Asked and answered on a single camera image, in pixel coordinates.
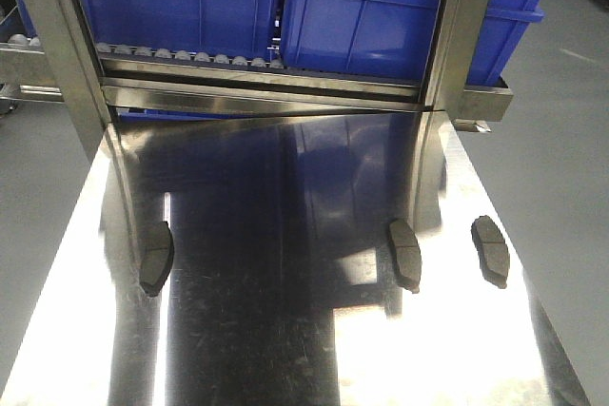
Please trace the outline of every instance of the metal frame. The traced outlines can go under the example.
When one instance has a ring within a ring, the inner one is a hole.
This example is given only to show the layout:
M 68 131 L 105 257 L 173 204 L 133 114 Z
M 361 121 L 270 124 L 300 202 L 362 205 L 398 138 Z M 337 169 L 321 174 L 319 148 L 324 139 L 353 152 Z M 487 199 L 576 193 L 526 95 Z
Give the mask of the metal frame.
M 78 0 L 24 0 L 45 47 L 51 73 L 90 161 L 112 117 L 99 78 L 102 69 Z
M 0 79 L 41 87 L 56 82 L 90 159 L 118 106 L 260 115 L 445 110 L 453 120 L 499 121 L 512 98 L 507 87 L 465 87 L 488 0 L 441 0 L 420 86 L 321 72 L 98 56 L 78 0 L 25 1 L 44 53 L 0 47 Z M 57 91 L 37 92 L 42 99 L 47 93 L 56 100 Z
M 459 117 L 488 0 L 442 0 L 420 101 Z

